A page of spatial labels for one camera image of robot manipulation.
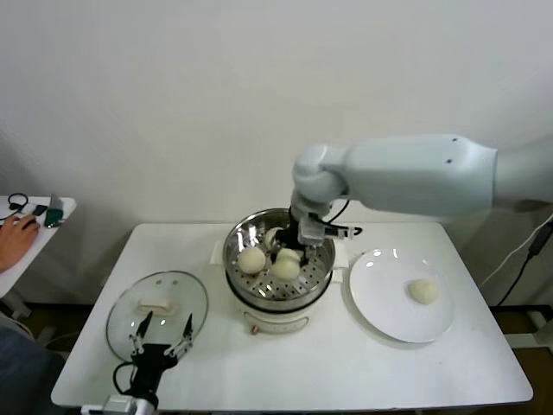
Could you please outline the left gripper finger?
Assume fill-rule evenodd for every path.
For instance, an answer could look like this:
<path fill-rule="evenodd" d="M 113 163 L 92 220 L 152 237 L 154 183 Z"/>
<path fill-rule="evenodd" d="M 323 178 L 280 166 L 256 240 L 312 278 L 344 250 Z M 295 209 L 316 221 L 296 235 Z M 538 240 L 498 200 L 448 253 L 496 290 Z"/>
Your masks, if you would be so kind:
<path fill-rule="evenodd" d="M 131 350 L 132 355 L 142 354 L 144 352 L 143 340 L 148 331 L 152 317 L 153 317 L 153 312 L 150 311 L 146 315 L 146 317 L 138 324 L 137 331 L 134 334 L 129 335 L 129 339 L 132 346 L 132 350 Z"/>
<path fill-rule="evenodd" d="M 193 314 L 190 314 L 182 332 L 181 338 L 168 350 L 165 355 L 169 357 L 182 357 L 193 346 L 194 326 Z"/>

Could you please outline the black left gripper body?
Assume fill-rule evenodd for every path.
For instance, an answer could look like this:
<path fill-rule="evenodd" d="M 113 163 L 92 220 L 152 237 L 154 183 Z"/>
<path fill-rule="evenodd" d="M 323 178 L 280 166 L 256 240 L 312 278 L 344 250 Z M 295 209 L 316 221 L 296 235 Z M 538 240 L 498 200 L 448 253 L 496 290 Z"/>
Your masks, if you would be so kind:
<path fill-rule="evenodd" d="M 138 393 L 156 393 L 163 373 L 177 365 L 177 358 L 170 353 L 168 344 L 143 345 L 143 352 L 133 351 L 131 361 L 136 372 L 130 381 L 130 391 Z"/>

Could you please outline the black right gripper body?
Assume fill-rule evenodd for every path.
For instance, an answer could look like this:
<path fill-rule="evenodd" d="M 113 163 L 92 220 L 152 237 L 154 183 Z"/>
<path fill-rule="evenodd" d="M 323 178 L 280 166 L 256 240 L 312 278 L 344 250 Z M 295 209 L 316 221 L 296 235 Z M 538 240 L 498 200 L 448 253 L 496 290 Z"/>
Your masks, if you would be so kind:
<path fill-rule="evenodd" d="M 289 224 L 282 230 L 276 232 L 276 242 L 282 248 L 291 250 L 302 250 L 303 245 L 299 242 L 299 222 L 292 214 L 292 209 L 288 209 Z"/>

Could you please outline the person's bare hand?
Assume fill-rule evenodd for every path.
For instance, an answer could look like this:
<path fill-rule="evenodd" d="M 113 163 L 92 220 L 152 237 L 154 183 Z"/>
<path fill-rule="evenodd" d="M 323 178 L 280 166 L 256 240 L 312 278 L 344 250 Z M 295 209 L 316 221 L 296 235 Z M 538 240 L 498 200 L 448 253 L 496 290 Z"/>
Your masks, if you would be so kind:
<path fill-rule="evenodd" d="M 22 218 L 10 216 L 2 225 L 0 233 L 1 272 L 14 267 L 35 242 L 40 224 L 32 214 Z"/>

